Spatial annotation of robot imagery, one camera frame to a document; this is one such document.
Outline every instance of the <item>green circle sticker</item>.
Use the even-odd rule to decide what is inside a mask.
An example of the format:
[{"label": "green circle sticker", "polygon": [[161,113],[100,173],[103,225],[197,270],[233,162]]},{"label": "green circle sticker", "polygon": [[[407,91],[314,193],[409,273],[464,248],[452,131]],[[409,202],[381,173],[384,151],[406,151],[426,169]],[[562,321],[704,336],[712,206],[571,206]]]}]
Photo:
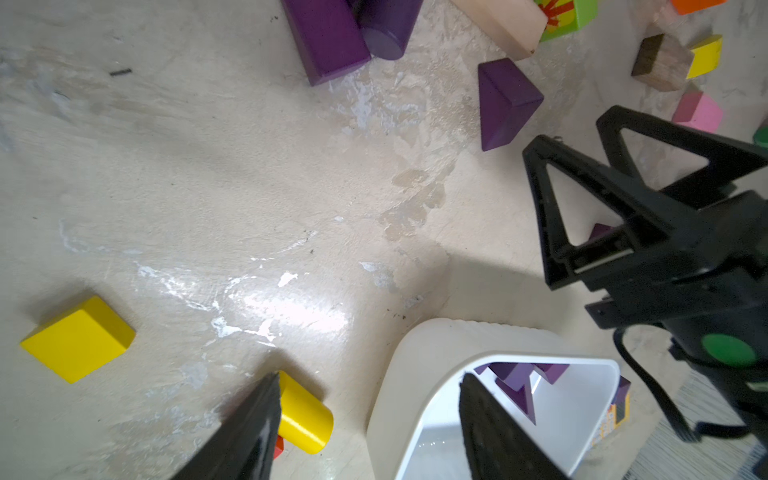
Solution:
[{"label": "green circle sticker", "polygon": [[735,336],[711,333],[701,339],[701,345],[718,362],[732,367],[752,366],[757,355],[752,347]]}]

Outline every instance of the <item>yellow cylinder block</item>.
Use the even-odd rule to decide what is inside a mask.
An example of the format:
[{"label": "yellow cylinder block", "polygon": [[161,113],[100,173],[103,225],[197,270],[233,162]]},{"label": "yellow cylinder block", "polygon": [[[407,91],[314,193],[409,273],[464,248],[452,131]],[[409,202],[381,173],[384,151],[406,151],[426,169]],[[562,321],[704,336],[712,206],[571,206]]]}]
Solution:
[{"label": "yellow cylinder block", "polygon": [[324,449],[333,432],[333,414],[304,387],[282,370],[278,434],[311,455]]}]

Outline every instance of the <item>yellow block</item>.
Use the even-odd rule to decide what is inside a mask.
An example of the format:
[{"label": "yellow block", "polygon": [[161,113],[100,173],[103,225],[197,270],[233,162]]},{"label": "yellow block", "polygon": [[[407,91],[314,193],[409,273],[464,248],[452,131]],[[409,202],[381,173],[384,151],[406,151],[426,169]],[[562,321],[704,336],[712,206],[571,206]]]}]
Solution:
[{"label": "yellow block", "polygon": [[36,329],[22,347],[69,383],[122,355],[136,332],[94,296]]},{"label": "yellow block", "polygon": [[280,418],[278,435],[315,455],[324,449],[333,432],[333,414],[287,373],[280,371]]},{"label": "yellow block", "polygon": [[709,73],[720,63],[720,51],[723,50],[723,36],[712,35],[695,44],[690,50],[694,53],[694,62],[688,71],[688,78]]}]

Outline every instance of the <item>gray carpet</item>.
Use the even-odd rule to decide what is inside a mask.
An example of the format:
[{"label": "gray carpet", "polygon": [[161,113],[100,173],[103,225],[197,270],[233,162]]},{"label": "gray carpet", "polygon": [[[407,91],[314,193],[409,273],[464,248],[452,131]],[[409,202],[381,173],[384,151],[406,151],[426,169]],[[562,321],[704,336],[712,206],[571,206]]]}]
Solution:
[{"label": "gray carpet", "polygon": [[[690,425],[699,421],[743,424],[709,380],[696,372],[691,372],[675,402]],[[765,448],[752,435],[683,443],[667,419],[662,419],[624,480],[756,480],[751,469],[762,455]]]}]

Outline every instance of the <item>green block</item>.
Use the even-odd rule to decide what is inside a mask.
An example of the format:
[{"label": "green block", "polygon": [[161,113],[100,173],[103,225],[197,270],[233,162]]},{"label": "green block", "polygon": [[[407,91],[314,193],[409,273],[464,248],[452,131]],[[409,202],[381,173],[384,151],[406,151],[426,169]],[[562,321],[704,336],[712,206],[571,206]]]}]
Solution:
[{"label": "green block", "polygon": [[755,145],[768,148],[768,127],[758,128],[754,136],[752,136],[752,141]]},{"label": "green block", "polygon": [[549,23],[541,41],[581,30],[598,16],[598,0],[535,0]]}]

